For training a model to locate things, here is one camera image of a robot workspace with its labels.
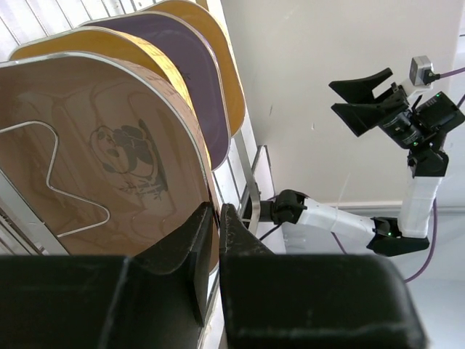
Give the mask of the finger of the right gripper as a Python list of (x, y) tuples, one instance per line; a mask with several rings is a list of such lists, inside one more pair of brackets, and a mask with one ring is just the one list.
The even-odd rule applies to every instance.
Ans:
[(331, 110), (359, 137), (375, 127), (385, 129), (396, 111), (396, 103), (335, 103)]
[(392, 75), (392, 70), (385, 68), (361, 79), (332, 81), (329, 87), (347, 103), (374, 104), (376, 98), (373, 90)]

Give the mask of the pink panda plate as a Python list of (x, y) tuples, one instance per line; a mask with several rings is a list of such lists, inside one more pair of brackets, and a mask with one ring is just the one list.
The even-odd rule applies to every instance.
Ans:
[(50, 254), (135, 256), (215, 202), (198, 122), (140, 65), (86, 52), (1, 64), (1, 173)]

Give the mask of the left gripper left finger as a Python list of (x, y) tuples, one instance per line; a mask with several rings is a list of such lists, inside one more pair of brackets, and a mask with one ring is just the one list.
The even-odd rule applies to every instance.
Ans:
[(206, 322), (213, 224), (214, 209), (203, 202), (180, 227), (135, 257), (153, 274), (180, 275), (194, 319), (201, 326)]

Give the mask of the yellow panda plate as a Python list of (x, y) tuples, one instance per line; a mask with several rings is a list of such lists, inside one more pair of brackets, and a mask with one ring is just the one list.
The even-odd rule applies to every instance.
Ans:
[(48, 36), (17, 48), (11, 58), (56, 52), (90, 52), (140, 65), (169, 82), (194, 109), (188, 88), (175, 64), (157, 47), (136, 36), (102, 27), (87, 26)]

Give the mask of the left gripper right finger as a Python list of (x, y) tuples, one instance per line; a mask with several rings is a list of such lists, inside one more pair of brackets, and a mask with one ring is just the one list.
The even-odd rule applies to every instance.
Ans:
[(242, 223), (232, 204), (223, 204), (220, 215), (219, 256), (225, 255), (273, 255)]

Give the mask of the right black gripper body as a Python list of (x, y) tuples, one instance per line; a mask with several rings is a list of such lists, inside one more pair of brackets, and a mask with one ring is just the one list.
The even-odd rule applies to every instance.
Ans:
[(420, 122), (417, 110), (411, 107), (400, 85), (392, 83), (375, 102), (381, 118), (376, 125), (402, 149), (419, 147), (434, 137), (435, 131)]

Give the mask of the purple panda plate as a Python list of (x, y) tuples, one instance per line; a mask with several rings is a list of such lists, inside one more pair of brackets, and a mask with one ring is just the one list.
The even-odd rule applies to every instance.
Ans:
[(211, 168), (220, 168), (228, 156), (233, 136), (230, 112), (219, 61), (200, 31), (175, 15), (159, 11), (88, 20), (81, 26), (98, 26), (137, 36), (168, 56), (189, 92)]

